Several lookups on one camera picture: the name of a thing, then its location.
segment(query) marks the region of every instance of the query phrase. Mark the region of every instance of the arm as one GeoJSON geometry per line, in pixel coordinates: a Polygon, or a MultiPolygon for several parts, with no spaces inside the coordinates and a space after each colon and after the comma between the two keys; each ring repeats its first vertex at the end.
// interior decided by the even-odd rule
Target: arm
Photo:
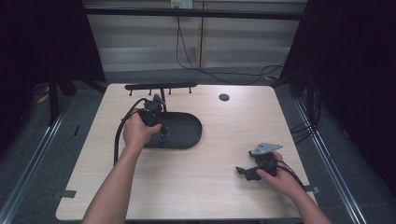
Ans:
{"type": "Polygon", "coordinates": [[[125,222],[137,158],[150,137],[160,129],[161,124],[146,126],[137,114],[133,114],[125,122],[125,148],[93,197],[82,223],[125,222]]]}
{"type": "MultiPolygon", "coordinates": [[[[279,153],[273,153],[277,160],[283,161],[279,153]]],[[[275,177],[260,169],[257,170],[257,174],[294,202],[304,224],[331,223],[312,198],[300,187],[294,177],[286,171],[278,169],[275,177]]]]}

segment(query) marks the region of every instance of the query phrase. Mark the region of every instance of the wall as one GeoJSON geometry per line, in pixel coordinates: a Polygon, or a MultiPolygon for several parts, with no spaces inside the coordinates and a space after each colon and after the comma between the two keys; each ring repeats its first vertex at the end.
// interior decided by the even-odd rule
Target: wall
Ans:
{"type": "MultiPolygon", "coordinates": [[[[85,0],[86,6],[162,7],[170,0],[85,0]]],[[[304,0],[193,1],[193,8],[303,12],[304,0]]],[[[179,38],[177,18],[89,15],[105,71],[190,66],[179,38]]],[[[283,63],[299,22],[248,19],[180,18],[186,51],[194,66],[263,66],[283,63]]]]}

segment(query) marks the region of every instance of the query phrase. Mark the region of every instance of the power socket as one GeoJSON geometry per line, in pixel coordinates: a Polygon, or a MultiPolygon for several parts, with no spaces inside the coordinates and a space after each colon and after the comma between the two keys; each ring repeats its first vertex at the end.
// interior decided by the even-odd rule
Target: power socket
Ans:
{"type": "Polygon", "coordinates": [[[181,8],[192,9],[192,0],[181,0],[181,8]]]}
{"type": "Polygon", "coordinates": [[[181,8],[181,0],[171,0],[171,8],[181,8]]]}

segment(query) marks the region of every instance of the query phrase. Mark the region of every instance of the light wood surface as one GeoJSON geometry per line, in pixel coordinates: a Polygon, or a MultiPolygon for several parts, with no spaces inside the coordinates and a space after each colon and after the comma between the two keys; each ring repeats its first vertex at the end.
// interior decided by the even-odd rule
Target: light wood surface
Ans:
{"type": "MultiPolygon", "coordinates": [[[[113,144],[120,119],[149,91],[107,88],[56,212],[60,220],[81,220],[113,166],[113,144]]],[[[144,148],[136,166],[127,219],[258,219],[298,217],[293,203],[265,181],[246,181],[235,166],[256,165],[248,151],[260,142],[280,144],[278,152],[308,180],[282,110],[270,87],[197,86],[166,92],[168,111],[187,112],[203,124],[201,141],[185,150],[144,148]],[[228,102],[219,95],[227,93],[228,102]]]]}

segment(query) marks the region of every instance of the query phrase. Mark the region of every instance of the person's right arm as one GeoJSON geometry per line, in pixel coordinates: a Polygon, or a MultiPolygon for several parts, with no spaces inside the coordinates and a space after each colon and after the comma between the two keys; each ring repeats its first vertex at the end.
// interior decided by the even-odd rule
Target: person's right arm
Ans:
{"type": "MultiPolygon", "coordinates": [[[[276,159],[283,161],[282,155],[273,152],[276,159]]],[[[288,172],[278,169],[275,177],[264,170],[257,170],[257,174],[272,184],[277,191],[289,197],[297,207],[304,224],[331,223],[324,213],[318,208],[314,200],[301,188],[294,177],[288,172]]]]}

